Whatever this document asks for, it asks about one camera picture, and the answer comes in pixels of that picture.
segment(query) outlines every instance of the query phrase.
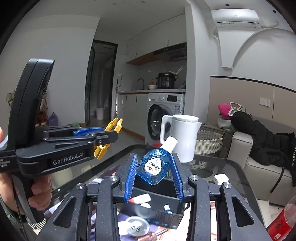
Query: black box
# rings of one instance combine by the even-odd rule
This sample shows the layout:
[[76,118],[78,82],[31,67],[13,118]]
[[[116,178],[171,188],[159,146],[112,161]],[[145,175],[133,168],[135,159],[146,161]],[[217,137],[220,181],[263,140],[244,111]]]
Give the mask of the black box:
[[[151,201],[148,202],[151,208],[134,203],[117,203],[116,206],[121,213],[128,216],[139,216],[150,224],[177,229],[184,215],[185,204],[177,198],[174,183],[162,180],[159,184],[152,186],[136,176],[132,198],[145,193],[151,197]],[[172,214],[165,212],[166,204],[170,206]]]

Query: white electric kettle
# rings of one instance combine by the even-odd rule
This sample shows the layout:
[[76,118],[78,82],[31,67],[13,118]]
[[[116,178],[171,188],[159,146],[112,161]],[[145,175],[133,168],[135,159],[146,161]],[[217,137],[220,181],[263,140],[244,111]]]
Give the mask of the white electric kettle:
[[170,134],[177,139],[178,143],[173,152],[178,154],[180,162],[190,162],[193,160],[197,132],[201,122],[198,117],[191,115],[164,115],[161,121],[160,143],[165,142],[165,124],[170,123]]

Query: range hood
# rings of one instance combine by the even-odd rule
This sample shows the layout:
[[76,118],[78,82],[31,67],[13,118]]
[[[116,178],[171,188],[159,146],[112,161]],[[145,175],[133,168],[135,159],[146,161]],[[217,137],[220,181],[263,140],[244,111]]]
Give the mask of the range hood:
[[186,43],[168,46],[153,52],[153,56],[163,59],[164,61],[185,60],[187,57]]

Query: power outlet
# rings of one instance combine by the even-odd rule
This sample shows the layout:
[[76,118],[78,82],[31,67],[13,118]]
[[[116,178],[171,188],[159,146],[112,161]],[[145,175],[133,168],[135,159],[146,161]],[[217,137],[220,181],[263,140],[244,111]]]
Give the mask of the power outlet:
[[270,99],[266,99],[266,98],[262,98],[260,97],[260,102],[259,102],[260,105],[265,105],[267,107],[270,107]]

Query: tile backsplash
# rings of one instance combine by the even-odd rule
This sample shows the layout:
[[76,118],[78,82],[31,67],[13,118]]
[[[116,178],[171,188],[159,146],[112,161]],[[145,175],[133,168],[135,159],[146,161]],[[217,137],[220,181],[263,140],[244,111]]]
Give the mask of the tile backsplash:
[[[167,72],[168,70],[177,72],[178,69],[183,66],[183,69],[178,73],[179,78],[175,82],[175,89],[181,86],[186,81],[186,60],[176,62],[164,62],[162,59],[137,66],[137,79],[142,78],[144,80],[144,89],[148,89],[148,84],[153,79],[156,84],[156,77],[158,73]],[[139,90],[142,86],[142,81],[134,82],[133,88]]]

